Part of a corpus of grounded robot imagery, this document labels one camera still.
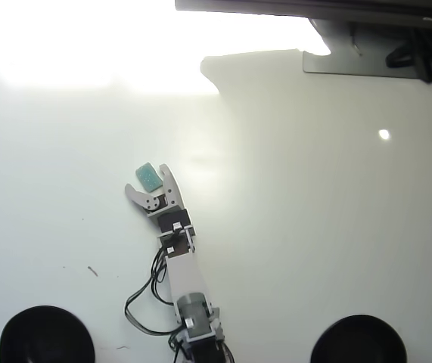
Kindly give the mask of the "grey gripper servo housing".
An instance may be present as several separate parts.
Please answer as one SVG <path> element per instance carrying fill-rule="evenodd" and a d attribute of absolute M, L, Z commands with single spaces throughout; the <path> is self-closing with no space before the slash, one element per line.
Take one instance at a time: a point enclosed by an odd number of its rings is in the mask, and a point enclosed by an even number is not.
<path fill-rule="evenodd" d="M 135 204 L 147 210 L 149 219 L 157 219 L 159 216 L 179 211 L 185 208 L 182 195 L 171 169 L 166 164 L 161 164 L 159 169 L 163 175 L 163 192 L 158 196 L 142 193 L 126 184 L 125 194 Z"/>

